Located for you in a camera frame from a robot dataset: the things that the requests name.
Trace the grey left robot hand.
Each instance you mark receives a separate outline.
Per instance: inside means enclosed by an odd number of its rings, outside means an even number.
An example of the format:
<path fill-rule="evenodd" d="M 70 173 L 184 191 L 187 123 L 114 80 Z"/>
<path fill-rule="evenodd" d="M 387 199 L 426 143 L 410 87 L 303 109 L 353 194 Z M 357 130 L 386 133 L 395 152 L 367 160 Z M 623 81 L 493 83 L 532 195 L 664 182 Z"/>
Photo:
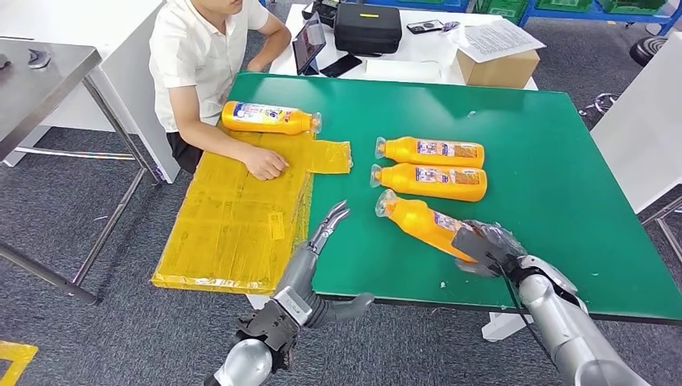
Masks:
<path fill-rule="evenodd" d="M 275 302 L 301 327 L 321 326 L 357 318 L 375 301 L 373 294 L 359 294 L 349 301 L 321 298 L 312 288 L 320 254 L 338 223 L 348 217 L 347 201 L 335 204 L 312 236 L 289 259 L 273 296 Z"/>

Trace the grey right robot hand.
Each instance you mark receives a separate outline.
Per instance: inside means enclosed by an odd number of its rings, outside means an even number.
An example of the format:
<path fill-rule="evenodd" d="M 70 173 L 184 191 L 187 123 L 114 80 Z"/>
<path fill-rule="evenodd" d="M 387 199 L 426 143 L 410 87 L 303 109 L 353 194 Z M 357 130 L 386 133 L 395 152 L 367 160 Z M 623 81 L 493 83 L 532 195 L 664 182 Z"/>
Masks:
<path fill-rule="evenodd" d="M 478 220 L 465 220 L 476 235 L 475 241 L 469 242 L 462 250 L 468 256 L 480 261 L 486 253 L 502 253 L 513 257 L 528 255 L 526 248 L 499 223 L 484 223 Z"/>

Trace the person's right hand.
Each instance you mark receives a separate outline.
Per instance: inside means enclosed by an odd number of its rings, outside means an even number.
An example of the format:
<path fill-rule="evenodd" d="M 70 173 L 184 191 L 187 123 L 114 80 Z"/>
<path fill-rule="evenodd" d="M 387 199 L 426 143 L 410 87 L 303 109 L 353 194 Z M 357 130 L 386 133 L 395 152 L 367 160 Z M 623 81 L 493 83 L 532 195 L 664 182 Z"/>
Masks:
<path fill-rule="evenodd" d="M 272 180 L 281 175 L 289 163 L 278 153 L 251 146 L 241 157 L 249 173 L 259 180 Z"/>

